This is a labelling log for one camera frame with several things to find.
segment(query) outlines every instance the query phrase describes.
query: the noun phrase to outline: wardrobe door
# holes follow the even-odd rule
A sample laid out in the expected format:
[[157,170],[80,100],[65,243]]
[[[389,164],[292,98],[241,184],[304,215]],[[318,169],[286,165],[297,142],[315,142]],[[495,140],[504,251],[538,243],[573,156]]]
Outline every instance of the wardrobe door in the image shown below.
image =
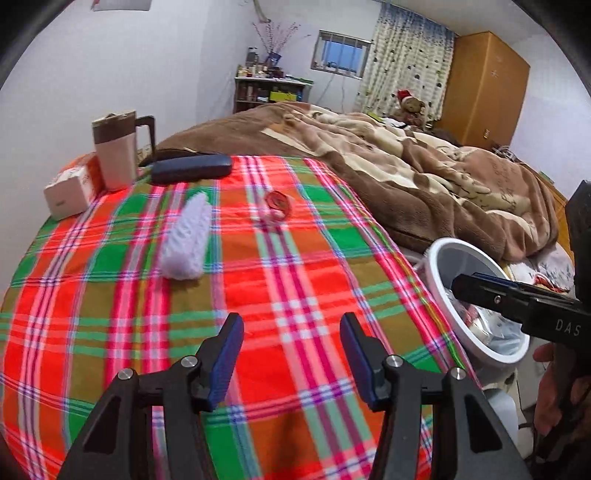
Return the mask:
[[448,130],[461,144],[466,144],[470,120],[482,83],[488,35],[479,33],[459,37],[453,49],[443,113],[437,127]]
[[499,101],[502,90],[502,62],[495,54],[493,42],[494,36],[489,33],[482,82],[465,142],[471,147],[481,147],[487,150],[492,147],[502,114]]
[[501,40],[496,42],[495,55],[501,59],[499,63],[501,114],[493,140],[499,145],[510,145],[521,113],[530,66]]

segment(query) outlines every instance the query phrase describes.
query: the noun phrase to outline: box on shelf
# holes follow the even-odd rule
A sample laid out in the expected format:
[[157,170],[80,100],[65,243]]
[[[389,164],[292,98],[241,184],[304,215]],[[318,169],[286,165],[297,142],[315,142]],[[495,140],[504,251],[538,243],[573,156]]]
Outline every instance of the box on shelf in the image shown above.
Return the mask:
[[295,102],[297,95],[295,93],[271,92],[269,100],[272,102]]

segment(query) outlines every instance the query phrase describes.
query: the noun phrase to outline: brown blanket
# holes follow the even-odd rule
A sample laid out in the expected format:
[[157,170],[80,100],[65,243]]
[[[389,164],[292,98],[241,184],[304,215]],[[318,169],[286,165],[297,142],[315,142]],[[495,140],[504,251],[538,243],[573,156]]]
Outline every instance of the brown blanket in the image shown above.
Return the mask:
[[484,150],[409,135],[361,113],[286,102],[197,125],[158,149],[324,161],[395,242],[418,252],[453,236],[517,261],[556,241],[553,198],[531,172]]

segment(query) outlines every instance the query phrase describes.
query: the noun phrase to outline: teddy bear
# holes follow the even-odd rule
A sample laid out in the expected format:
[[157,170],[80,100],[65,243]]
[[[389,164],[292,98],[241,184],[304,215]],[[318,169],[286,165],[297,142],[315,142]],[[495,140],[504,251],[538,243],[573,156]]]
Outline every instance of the teddy bear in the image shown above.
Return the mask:
[[425,103],[408,90],[399,90],[396,96],[400,108],[397,108],[389,117],[407,125],[422,127],[425,124]]

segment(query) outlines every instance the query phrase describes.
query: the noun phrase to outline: window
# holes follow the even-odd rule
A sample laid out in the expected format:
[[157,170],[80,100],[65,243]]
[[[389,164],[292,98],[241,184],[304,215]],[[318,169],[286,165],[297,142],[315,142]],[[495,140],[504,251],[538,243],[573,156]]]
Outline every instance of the window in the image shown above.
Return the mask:
[[367,40],[321,30],[311,68],[360,79],[363,77],[370,45],[371,42]]

